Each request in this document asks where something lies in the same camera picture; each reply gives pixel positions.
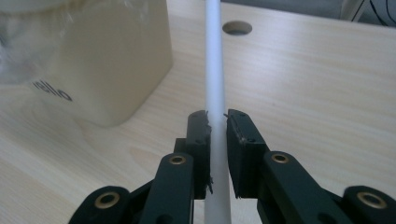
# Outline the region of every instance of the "light wood grain surface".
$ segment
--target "light wood grain surface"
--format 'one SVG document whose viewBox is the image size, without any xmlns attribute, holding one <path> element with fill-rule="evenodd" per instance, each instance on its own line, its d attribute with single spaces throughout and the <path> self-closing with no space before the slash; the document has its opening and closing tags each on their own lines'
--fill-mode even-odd
<svg viewBox="0 0 396 224">
<path fill-rule="evenodd" d="M 187 116 L 205 108 L 205 3 L 167 1 L 174 66 L 120 126 L 0 88 L 0 223 L 66 223 L 94 190 L 148 182 L 185 137 Z M 396 198 L 396 31 L 236 5 L 222 12 L 253 27 L 223 36 L 227 106 L 248 113 L 268 146 L 323 188 L 366 185 Z M 203 211 L 196 202 L 195 223 Z M 254 200 L 233 198 L 232 214 L 233 223 L 260 222 Z"/>
</svg>

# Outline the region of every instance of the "brass screw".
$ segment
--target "brass screw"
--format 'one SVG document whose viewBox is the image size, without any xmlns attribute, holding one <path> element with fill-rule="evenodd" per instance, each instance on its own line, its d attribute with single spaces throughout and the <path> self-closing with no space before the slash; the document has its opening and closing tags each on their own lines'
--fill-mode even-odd
<svg viewBox="0 0 396 224">
<path fill-rule="evenodd" d="M 120 200 L 120 195 L 115 191 L 109 191 L 101 194 L 95 200 L 95 206 L 100 209 L 107 209 L 114 206 Z"/>
<path fill-rule="evenodd" d="M 182 156 L 173 156 L 169 159 L 169 162 L 174 164 L 174 165 L 180 165 L 183 164 L 184 162 L 186 162 L 186 158 L 182 157 Z"/>
<path fill-rule="evenodd" d="M 359 192 L 357 196 L 362 203 L 376 209 L 384 209 L 388 206 L 382 198 L 370 192 Z"/>
<path fill-rule="evenodd" d="M 280 154 L 280 153 L 276 153 L 276 154 L 272 155 L 271 159 L 278 163 L 288 163 L 289 162 L 289 158 L 283 154 Z"/>
</svg>

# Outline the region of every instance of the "translucent plastic container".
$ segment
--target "translucent plastic container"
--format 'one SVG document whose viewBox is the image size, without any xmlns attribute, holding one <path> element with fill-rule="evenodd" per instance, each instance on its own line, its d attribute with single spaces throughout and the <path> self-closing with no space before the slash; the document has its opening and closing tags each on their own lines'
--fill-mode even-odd
<svg viewBox="0 0 396 224">
<path fill-rule="evenodd" d="M 0 81 L 101 126 L 131 117 L 172 66 L 165 0 L 0 0 L 0 43 Z"/>
</svg>

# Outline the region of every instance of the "plastic bag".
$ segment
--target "plastic bag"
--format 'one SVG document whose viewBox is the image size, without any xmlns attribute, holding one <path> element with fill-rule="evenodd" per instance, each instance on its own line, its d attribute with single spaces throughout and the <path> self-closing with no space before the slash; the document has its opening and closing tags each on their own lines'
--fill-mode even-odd
<svg viewBox="0 0 396 224">
<path fill-rule="evenodd" d="M 2 12 L 0 8 L 0 84 L 23 84 L 49 76 L 68 27 L 82 14 L 122 4 L 144 23 L 148 19 L 146 3 L 74 0 L 59 7 L 18 13 Z"/>
</svg>

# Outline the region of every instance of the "white plastic rod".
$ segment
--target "white plastic rod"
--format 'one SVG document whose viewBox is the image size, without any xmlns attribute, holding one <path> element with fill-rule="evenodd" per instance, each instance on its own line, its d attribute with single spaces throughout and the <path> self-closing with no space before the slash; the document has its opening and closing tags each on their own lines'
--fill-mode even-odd
<svg viewBox="0 0 396 224">
<path fill-rule="evenodd" d="M 210 174 L 213 194 L 206 194 L 205 224 L 231 223 L 228 178 L 220 0 L 206 0 L 206 110 L 212 127 Z"/>
</svg>

